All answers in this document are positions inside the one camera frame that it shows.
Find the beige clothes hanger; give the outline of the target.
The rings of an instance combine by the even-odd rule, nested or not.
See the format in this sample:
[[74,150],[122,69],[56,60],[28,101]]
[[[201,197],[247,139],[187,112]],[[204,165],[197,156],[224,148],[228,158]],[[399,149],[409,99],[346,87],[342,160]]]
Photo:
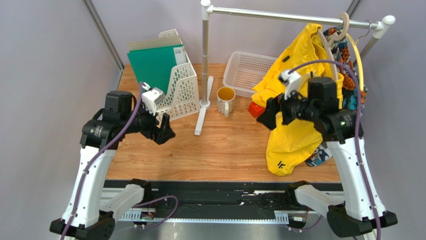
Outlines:
[[326,59],[330,60],[332,62],[335,61],[333,54],[332,54],[332,51],[331,51],[332,44],[336,41],[341,41],[346,36],[346,34],[348,33],[348,30],[349,30],[349,27],[350,27],[350,17],[349,17],[348,13],[341,12],[338,15],[338,17],[342,20],[342,23],[343,23],[342,30],[341,30],[340,33],[335,32],[335,33],[333,33],[329,36],[329,39],[327,39],[324,36],[321,28],[318,28],[317,31],[316,31],[316,34],[319,37],[320,42],[322,44],[322,47],[325,51],[325,54],[326,54],[326,57],[327,57]]

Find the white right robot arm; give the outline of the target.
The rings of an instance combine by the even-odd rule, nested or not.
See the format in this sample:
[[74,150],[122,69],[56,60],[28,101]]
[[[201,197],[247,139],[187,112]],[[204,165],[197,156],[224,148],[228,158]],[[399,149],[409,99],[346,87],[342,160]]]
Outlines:
[[270,130],[277,127],[277,114],[282,115],[283,125],[296,119],[312,122],[334,157],[344,193],[344,200],[337,200],[308,182],[299,181],[288,189],[290,204],[318,212],[340,238],[396,225],[396,214],[386,210],[374,187],[357,113],[339,108],[336,82],[314,77],[308,81],[307,95],[303,96],[298,92],[299,76],[281,76],[279,81],[285,91],[267,100],[257,121]]

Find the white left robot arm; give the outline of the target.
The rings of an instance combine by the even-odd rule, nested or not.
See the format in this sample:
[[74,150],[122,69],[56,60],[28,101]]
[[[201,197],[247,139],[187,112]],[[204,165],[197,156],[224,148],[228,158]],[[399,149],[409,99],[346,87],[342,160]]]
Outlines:
[[82,128],[74,189],[62,217],[50,223],[51,233],[75,240],[108,240],[127,211],[150,201],[151,183],[136,178],[106,203],[101,203],[101,195],[109,166],[126,135],[140,133],[158,145],[175,137],[170,116],[157,119],[157,104],[164,98],[158,88],[138,96],[121,90],[107,93],[104,107]]

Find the patterned blue orange shorts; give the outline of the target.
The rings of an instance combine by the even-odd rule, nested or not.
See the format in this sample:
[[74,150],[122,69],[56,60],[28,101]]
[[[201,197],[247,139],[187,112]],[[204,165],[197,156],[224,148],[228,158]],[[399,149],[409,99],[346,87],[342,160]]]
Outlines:
[[[325,30],[323,34],[328,40],[331,34],[340,33],[342,28],[343,28],[342,26],[331,27]],[[349,46],[352,47],[351,43],[347,40],[346,37],[344,37],[342,40],[336,41],[332,44],[331,52],[335,61],[344,64],[351,71],[353,71],[356,77],[356,81],[359,83],[358,65],[355,65],[355,62],[351,58]],[[355,86],[355,80],[350,77],[349,72],[346,71],[344,68],[336,67],[336,69],[337,69],[337,72],[343,76],[342,90],[341,90],[343,95],[343,102],[342,102],[343,109],[357,110],[358,101],[356,97],[357,90]],[[361,115],[364,112],[367,92],[368,92],[367,87],[365,92],[361,92],[361,101],[360,101]],[[325,163],[331,157],[332,157],[332,154],[329,151],[329,149],[327,149],[324,144],[321,144],[317,147],[317,149],[313,152],[313,154],[308,159],[305,160],[305,164],[309,167],[316,167]]]

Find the yellow clothes hanger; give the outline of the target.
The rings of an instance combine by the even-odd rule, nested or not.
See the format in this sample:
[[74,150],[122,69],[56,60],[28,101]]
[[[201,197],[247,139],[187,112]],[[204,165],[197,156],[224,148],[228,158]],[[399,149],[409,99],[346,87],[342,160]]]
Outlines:
[[351,37],[350,34],[346,33],[345,37],[347,38],[347,40],[350,42],[353,51],[355,53],[355,57],[356,57],[356,61],[357,61],[357,70],[358,70],[358,79],[359,79],[359,87],[362,93],[365,93],[366,87],[365,87],[365,79],[364,79],[364,69],[363,69],[363,63],[362,63],[362,58],[361,58],[361,54],[360,51],[358,49],[358,42],[361,38],[366,37],[368,35],[368,33],[371,30],[371,25],[372,22],[370,20],[365,20],[366,22],[369,23],[369,28],[368,28],[368,32],[365,35],[360,36],[356,41]]

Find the red cube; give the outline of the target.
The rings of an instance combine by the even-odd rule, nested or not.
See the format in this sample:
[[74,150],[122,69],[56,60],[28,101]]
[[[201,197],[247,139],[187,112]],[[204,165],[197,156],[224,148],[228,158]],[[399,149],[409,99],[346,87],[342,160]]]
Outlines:
[[253,118],[258,118],[262,113],[264,113],[265,108],[256,104],[255,102],[251,102],[248,107],[248,112]]

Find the white perforated file holder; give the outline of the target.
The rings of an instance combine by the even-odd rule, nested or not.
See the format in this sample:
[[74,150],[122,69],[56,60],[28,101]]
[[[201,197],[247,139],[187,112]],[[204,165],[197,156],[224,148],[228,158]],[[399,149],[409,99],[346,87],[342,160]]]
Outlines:
[[157,105],[157,120],[161,121],[163,114],[176,120],[200,111],[197,75],[185,51],[187,62],[175,66],[171,70],[168,94]]

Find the white perforated plastic basket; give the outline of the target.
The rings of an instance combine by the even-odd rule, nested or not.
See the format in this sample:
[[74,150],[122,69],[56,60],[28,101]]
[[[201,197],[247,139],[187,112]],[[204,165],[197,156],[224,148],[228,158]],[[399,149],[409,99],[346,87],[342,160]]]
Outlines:
[[255,87],[277,59],[272,56],[235,51],[228,59],[223,85],[232,88],[240,97],[251,98]]

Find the white mug with yellow interior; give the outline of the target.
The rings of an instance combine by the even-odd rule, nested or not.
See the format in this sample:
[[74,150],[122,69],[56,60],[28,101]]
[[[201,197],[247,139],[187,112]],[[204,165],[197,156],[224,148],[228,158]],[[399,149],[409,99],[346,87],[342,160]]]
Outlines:
[[234,110],[236,93],[231,87],[223,86],[216,93],[216,108],[226,118]]

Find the green folder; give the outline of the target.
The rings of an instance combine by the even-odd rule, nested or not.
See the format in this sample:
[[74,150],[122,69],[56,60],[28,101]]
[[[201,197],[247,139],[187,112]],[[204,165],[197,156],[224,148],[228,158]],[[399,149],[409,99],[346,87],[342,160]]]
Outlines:
[[168,94],[171,71],[187,62],[185,52],[185,45],[178,44],[131,50],[127,57],[139,83],[144,82]]

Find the beige folder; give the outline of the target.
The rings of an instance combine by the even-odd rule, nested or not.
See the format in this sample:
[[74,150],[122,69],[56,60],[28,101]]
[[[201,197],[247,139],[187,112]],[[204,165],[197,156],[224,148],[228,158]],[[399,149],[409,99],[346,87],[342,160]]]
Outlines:
[[181,39],[178,35],[158,37],[148,40],[142,40],[137,42],[130,42],[127,44],[129,51],[145,50],[152,48],[168,47],[181,45]]

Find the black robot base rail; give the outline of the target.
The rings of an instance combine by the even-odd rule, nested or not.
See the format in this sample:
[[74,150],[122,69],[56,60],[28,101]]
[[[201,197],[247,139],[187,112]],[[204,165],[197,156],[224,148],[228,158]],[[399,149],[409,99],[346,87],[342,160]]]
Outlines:
[[128,210],[122,221],[154,223],[171,215],[169,220],[177,222],[285,224],[320,216],[312,207],[290,200],[289,182],[152,181],[151,185],[148,206]]

